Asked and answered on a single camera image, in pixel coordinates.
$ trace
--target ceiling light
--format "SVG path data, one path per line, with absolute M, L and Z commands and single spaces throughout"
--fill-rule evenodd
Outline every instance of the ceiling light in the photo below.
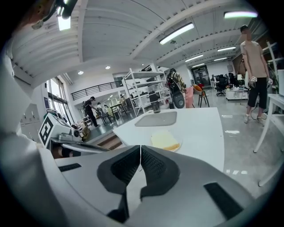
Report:
M 71 28 L 71 18 L 63 19 L 61 16 L 58 17 L 59 31 Z
M 191 61 L 191 60 L 193 60 L 193 59 L 197 59 L 197 58 L 200 58 L 200 57 L 203 57 L 203 55 L 199 55 L 199 56 L 196 56 L 196 57 L 187 59 L 185 62 L 189 62 L 189 61 Z
M 227 58 L 216 59 L 214 61 L 219 61 L 219 60 L 224 60 L 224 59 L 227 59 Z
M 235 17 L 257 17 L 256 12 L 249 11 L 235 11 L 235 12 L 225 12 L 224 18 L 235 18 Z
M 236 47 L 227 47 L 227 48 L 223 48 L 223 49 L 219 49 L 218 51 L 228 51 L 228 50 L 232 50 L 235 49 Z
M 172 40 L 174 37 L 177 37 L 178 35 L 190 30 L 190 29 L 193 29 L 194 28 L 194 25 L 193 23 L 189 23 L 179 29 L 177 29 L 176 31 L 172 32 L 171 34 L 167 35 L 165 38 L 161 39 L 160 40 L 160 44 L 164 45 L 166 42 L 169 42 L 170 40 Z
M 195 68 L 195 67 L 198 67 L 198 66 L 203 66 L 203 65 L 204 65 L 204 63 L 199 64 L 199 65 L 192 66 L 192 68 Z

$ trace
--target black shorts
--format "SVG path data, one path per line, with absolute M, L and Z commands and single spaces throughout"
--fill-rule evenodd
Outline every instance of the black shorts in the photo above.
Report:
M 262 109 L 266 108 L 267 100 L 267 82 L 265 78 L 257 78 L 255 88 L 251 88 L 248 94 L 248 105 L 250 107 L 255 107 L 256 98 L 259 94 L 259 107 Z

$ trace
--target door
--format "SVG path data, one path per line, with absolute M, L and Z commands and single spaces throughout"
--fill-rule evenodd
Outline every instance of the door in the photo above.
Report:
M 202 83 L 204 86 L 211 86 L 208 70 L 206 66 L 192 69 L 194 82 L 196 84 Z

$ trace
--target person in black clothing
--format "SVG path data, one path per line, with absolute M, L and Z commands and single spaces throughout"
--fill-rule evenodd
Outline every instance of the person in black clothing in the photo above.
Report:
M 95 116 L 93 114 L 92 109 L 96 110 L 96 108 L 93 107 L 92 101 L 95 101 L 95 98 L 93 96 L 89 100 L 85 101 L 85 112 L 89 116 L 91 121 L 93 122 L 94 126 L 97 128 L 100 125 L 97 124 L 96 118 L 95 118 Z

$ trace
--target staircase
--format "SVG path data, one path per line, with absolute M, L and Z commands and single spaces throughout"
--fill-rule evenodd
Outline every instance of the staircase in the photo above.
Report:
M 104 138 L 95 141 L 93 144 L 101 146 L 103 148 L 109 149 L 109 150 L 114 150 L 118 148 L 120 145 L 122 145 L 122 142 L 120 139 L 115 135 L 114 133 L 110 133 Z

